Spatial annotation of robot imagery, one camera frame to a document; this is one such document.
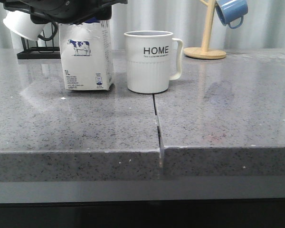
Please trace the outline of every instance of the granite countertop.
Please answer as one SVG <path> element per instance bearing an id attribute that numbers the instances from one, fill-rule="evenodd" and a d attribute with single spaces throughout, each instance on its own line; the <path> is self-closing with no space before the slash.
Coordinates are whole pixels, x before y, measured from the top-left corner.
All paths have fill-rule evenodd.
<path id="1" fill-rule="evenodd" d="M 0 182 L 285 176 L 285 49 L 183 59 L 161 94 L 64 89 L 60 60 L 0 49 Z"/>

